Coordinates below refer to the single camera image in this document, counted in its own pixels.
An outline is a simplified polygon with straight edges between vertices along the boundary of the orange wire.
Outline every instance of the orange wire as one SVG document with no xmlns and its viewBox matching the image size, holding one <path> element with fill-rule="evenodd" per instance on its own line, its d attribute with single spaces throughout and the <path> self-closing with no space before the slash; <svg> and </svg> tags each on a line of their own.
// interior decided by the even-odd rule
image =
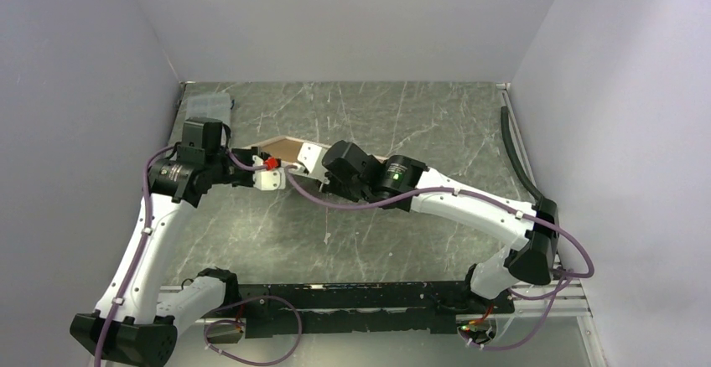
<svg viewBox="0 0 711 367">
<path fill-rule="evenodd" d="M 494 310 L 494 304 L 491 304 L 489 306 L 489 308 L 486 309 L 486 312 L 484 313 L 484 315 L 481 316 L 481 318 L 472 319 L 471 321 L 469 321 L 469 325 L 476 325 L 477 323 L 483 323 L 484 320 L 489 317 L 489 315 L 491 314 L 491 312 L 493 310 Z"/>
</svg>

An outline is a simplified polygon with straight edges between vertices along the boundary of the tabletop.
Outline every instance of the tabletop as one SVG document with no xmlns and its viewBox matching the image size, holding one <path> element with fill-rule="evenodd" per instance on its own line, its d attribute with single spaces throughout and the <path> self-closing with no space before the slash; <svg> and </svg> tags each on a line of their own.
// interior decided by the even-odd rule
<svg viewBox="0 0 711 367">
<path fill-rule="evenodd" d="M 188 84 L 171 143 L 180 138 L 189 98 L 212 92 L 235 101 L 233 147 L 281 135 L 324 144 L 345 139 L 374 155 L 415 158 L 492 194 L 532 200 L 506 157 L 495 84 Z M 327 210 L 290 186 L 215 186 L 185 226 L 164 284 L 215 266 L 235 272 L 240 283 L 461 280 L 500 248 L 485 233 L 432 215 Z"/>
</svg>

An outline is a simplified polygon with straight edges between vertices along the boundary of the black tube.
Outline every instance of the black tube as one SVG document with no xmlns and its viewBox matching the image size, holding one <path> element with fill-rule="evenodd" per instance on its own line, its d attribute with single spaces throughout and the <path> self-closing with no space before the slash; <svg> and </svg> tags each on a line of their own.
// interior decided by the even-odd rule
<svg viewBox="0 0 711 367">
<path fill-rule="evenodd" d="M 528 178 L 526 171 L 521 165 L 521 160 L 516 154 L 516 147 L 513 145 L 513 138 L 511 137 L 511 129 L 509 129 L 509 108 L 506 106 L 501 107 L 501 139 L 504 141 L 506 155 L 508 155 L 509 160 L 511 161 L 513 171 L 516 173 L 518 181 L 523 184 L 526 191 L 531 193 L 533 198 L 536 200 L 536 204 L 540 204 L 545 197 L 543 196 L 543 193 L 541 193 L 541 191 L 533 185 L 531 179 Z"/>
</svg>

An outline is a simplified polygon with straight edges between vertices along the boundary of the gray wall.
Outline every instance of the gray wall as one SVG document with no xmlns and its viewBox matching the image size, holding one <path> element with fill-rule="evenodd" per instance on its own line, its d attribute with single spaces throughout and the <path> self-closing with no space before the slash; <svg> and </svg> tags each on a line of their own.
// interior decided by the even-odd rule
<svg viewBox="0 0 711 367">
<path fill-rule="evenodd" d="M 509 81 L 553 0 L 138 0 L 182 80 Z"/>
<path fill-rule="evenodd" d="M 83 365 L 178 83 L 135 0 L 0 0 L 0 358 Z"/>
<path fill-rule="evenodd" d="M 556 0 L 513 80 L 537 181 L 597 261 L 613 366 L 711 358 L 709 3 Z"/>
</svg>

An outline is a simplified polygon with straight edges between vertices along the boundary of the floor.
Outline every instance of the floor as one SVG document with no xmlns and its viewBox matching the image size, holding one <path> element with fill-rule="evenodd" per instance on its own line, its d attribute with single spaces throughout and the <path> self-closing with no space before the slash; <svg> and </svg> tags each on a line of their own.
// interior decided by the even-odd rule
<svg viewBox="0 0 711 367">
<path fill-rule="evenodd" d="M 279 135 L 355 142 L 366 152 L 424 161 L 451 178 L 531 200 L 501 142 L 501 100 L 491 83 L 334 82 L 187 85 L 171 142 L 191 96 L 227 92 L 233 147 Z M 500 243 L 467 226 L 397 209 L 326 211 L 288 187 L 214 187 L 177 244 L 164 283 L 206 267 L 242 283 L 459 280 Z"/>
</svg>

